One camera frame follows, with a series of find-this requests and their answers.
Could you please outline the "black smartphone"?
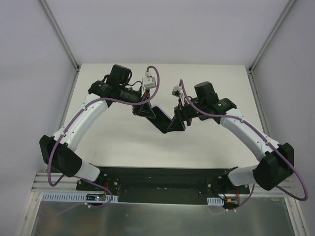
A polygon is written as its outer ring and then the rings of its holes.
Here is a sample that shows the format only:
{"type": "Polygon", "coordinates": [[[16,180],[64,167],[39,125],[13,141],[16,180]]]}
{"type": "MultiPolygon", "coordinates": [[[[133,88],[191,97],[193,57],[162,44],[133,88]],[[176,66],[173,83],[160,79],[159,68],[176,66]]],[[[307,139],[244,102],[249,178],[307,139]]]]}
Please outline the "black smartphone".
{"type": "Polygon", "coordinates": [[[147,118],[147,120],[157,128],[161,133],[166,134],[166,125],[169,118],[171,118],[165,111],[154,112],[156,115],[155,119],[147,118]]]}

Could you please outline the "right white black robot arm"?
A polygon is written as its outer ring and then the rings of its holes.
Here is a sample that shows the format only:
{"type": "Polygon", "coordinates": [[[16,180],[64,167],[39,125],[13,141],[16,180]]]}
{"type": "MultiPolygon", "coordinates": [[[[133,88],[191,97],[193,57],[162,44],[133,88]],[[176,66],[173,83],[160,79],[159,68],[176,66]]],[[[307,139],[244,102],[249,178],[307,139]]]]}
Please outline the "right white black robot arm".
{"type": "Polygon", "coordinates": [[[219,99],[210,82],[199,83],[194,89],[197,97],[190,99],[181,85],[173,88],[172,95],[179,99],[179,103],[174,108],[174,118],[168,130],[174,131],[176,124],[185,130],[193,118],[212,118],[232,132],[253,153],[259,164],[230,169],[226,176],[229,183],[234,186],[257,184],[270,191],[293,174],[294,149],[289,143],[281,145],[257,130],[231,100],[219,99]]]}

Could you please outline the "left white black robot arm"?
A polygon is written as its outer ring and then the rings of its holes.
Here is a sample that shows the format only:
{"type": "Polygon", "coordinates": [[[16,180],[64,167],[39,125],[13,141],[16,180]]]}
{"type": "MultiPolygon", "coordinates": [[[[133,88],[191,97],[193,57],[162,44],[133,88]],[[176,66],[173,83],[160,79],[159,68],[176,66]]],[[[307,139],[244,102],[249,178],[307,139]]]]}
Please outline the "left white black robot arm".
{"type": "Polygon", "coordinates": [[[138,112],[154,97],[150,90],[159,89],[160,77],[152,76],[149,70],[145,71],[138,90],[133,90],[129,84],[131,77],[129,68],[113,65],[108,75],[91,85],[76,114],[51,137],[42,136],[39,144],[48,172],[55,170],[67,177],[96,181],[100,169],[75,153],[85,133],[112,103],[131,105],[133,111],[138,112]]]}

